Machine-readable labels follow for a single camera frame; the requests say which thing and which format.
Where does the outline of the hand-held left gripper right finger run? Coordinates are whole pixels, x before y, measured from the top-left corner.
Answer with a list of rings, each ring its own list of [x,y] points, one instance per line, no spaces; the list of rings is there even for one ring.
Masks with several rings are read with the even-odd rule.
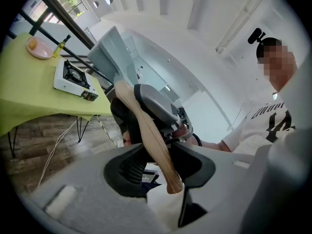
[[[171,144],[170,156],[184,184],[179,228],[196,221],[221,203],[249,168],[249,155],[179,142]]]

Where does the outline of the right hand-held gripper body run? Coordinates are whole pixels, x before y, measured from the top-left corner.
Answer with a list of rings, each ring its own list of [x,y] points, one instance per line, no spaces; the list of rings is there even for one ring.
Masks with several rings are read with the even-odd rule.
[[[175,107],[171,104],[171,109],[171,116],[166,119],[165,127],[161,129],[160,132],[163,135],[165,142],[185,142],[193,134],[193,126],[191,120],[189,119],[183,106]],[[189,129],[188,134],[185,136],[177,137],[176,131],[178,131],[179,128],[183,125],[185,125]]]

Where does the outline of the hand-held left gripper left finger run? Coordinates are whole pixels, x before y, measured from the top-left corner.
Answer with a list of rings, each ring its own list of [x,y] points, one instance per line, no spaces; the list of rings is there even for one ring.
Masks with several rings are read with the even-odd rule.
[[[75,161],[31,195],[31,215],[52,234],[168,234],[140,185],[141,144]]]

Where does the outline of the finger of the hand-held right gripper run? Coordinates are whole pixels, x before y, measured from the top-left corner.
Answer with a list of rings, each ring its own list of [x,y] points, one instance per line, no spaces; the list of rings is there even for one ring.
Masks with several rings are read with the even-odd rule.
[[[112,115],[120,128],[123,143],[127,145],[142,143],[139,124],[135,114],[117,97],[111,101]]]
[[[158,128],[179,128],[179,110],[162,93],[148,84],[136,84],[134,95],[142,110],[156,123]]]

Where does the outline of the light blue square tray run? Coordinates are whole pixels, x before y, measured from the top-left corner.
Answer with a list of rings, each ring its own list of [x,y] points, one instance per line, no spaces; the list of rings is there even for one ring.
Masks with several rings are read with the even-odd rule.
[[[152,118],[142,110],[135,98],[134,84],[138,80],[134,62],[115,26],[91,49],[88,58],[113,83],[117,98],[135,114],[143,145],[163,172],[167,192],[181,192],[183,184],[174,168],[168,148]]]

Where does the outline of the person's right forearm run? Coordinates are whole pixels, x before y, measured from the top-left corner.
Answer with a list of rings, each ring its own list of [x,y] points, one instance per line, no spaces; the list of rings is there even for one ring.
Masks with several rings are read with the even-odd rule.
[[[195,144],[200,146],[200,147],[205,147],[208,149],[213,149],[213,150],[218,150],[218,151],[223,151],[223,152],[229,152],[229,153],[232,152],[224,141],[220,141],[219,143],[209,143],[209,142],[203,142],[203,141],[195,140]]]

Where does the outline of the person's right hand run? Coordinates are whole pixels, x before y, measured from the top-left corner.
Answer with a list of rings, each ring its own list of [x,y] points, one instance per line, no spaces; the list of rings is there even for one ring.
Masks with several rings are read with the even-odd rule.
[[[182,136],[187,135],[187,134],[188,134],[188,131],[189,131],[189,129],[188,129],[185,125],[183,125],[183,126],[181,126],[181,127],[179,128],[178,131],[176,131],[175,135],[176,135],[177,137],[182,137]]]

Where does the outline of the dark blue box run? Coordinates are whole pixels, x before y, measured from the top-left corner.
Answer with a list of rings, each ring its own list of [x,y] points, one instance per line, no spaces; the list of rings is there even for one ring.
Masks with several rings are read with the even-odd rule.
[[[145,169],[142,174],[142,183],[159,184],[156,180],[159,178],[158,171]]]

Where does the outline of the black metal table leg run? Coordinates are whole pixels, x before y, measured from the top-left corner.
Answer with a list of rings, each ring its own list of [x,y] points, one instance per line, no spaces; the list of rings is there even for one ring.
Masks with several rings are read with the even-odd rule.
[[[78,134],[78,143],[81,142],[83,135],[85,133],[85,130],[89,124],[89,120],[86,121],[84,127],[82,127],[82,118],[81,117],[76,117],[76,126],[77,126],[77,134]]]
[[[17,139],[18,128],[19,128],[18,126],[16,126],[14,128],[14,135],[13,135],[13,137],[11,137],[11,132],[10,131],[7,133],[8,142],[9,142],[9,148],[10,148],[10,152],[11,152],[12,158],[16,158],[15,146],[16,146],[16,139]]]

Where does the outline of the white printed t-shirt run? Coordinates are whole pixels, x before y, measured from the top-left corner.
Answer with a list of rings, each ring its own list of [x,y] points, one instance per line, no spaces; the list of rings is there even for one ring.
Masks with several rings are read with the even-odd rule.
[[[255,155],[260,147],[271,145],[296,129],[276,89],[264,90],[252,100],[252,106],[241,123],[221,140],[219,146],[222,151]]]

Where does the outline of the yellow oil bottle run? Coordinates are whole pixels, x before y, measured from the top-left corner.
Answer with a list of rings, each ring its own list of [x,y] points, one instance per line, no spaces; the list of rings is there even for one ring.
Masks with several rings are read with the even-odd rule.
[[[64,46],[66,45],[66,42],[67,42],[70,38],[71,38],[71,35],[68,34],[68,35],[66,36],[66,38],[58,44],[57,48],[56,48],[56,49],[54,50],[54,52],[53,52],[52,57],[56,58],[56,57],[59,55],[59,53],[61,52],[61,50],[62,50],[62,49],[64,48]]]

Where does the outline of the green tablecloth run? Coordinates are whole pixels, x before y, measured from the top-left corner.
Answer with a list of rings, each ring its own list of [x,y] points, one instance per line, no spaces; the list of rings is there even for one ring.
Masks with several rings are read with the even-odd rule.
[[[60,58],[38,59],[26,49],[30,34],[12,40],[0,54],[0,136],[29,120],[65,114],[90,120],[111,115],[110,102],[93,78],[98,98],[91,102],[53,87]]]

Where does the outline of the long ceiling light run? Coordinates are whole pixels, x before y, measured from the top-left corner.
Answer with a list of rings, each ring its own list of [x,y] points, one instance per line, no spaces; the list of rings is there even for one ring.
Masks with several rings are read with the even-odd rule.
[[[235,37],[247,23],[251,15],[254,13],[260,2],[261,0],[246,1],[246,3],[237,14],[236,18],[234,19],[229,30],[226,32],[219,44],[215,47],[216,53],[221,54],[230,45],[230,43],[235,39]]]

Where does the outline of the pink round plate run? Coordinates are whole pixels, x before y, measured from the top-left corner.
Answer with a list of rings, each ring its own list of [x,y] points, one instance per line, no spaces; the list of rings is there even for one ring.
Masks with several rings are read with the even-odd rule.
[[[30,38],[36,38],[38,41],[38,44],[34,50],[30,50],[27,46],[27,43],[28,43]],[[26,42],[26,49],[32,56],[34,56],[38,59],[49,59],[52,57],[53,50],[44,40],[42,40],[41,38],[38,38],[38,37],[34,37],[34,36],[32,36],[30,38]]]

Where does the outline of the black metal railing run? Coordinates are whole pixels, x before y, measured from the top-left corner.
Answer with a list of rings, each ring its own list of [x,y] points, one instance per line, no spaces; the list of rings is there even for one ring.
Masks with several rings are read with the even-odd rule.
[[[44,16],[47,16],[49,13],[54,13],[58,19],[60,19],[64,25],[69,29],[69,31],[75,35],[78,40],[89,50],[92,49],[94,46],[93,43],[91,43],[91,40],[87,37],[87,35],[81,30],[81,28],[74,22],[74,20],[66,14],[65,9],[61,7],[59,2],[57,0],[42,0],[46,5],[47,9],[43,12],[43,15],[39,17],[37,21],[34,21],[30,18],[29,15],[27,15],[23,10],[19,11],[19,14],[26,19],[28,23],[32,25],[32,28],[30,30],[30,34],[33,36],[37,31],[41,32],[44,36],[46,36],[50,41],[52,41],[54,44],[59,44],[59,42],[46,30],[42,28],[43,19]],[[62,55],[63,57],[72,57],[76,61],[74,61],[74,64],[82,63],[87,69],[89,69],[90,73],[96,73],[98,76],[102,77],[107,82],[111,83],[110,80],[102,74],[96,67],[91,66],[91,62],[84,61],[83,58],[87,58],[87,56],[82,55],[76,55],[74,52],[72,52],[67,47],[64,47],[63,50],[67,53],[66,55]]]

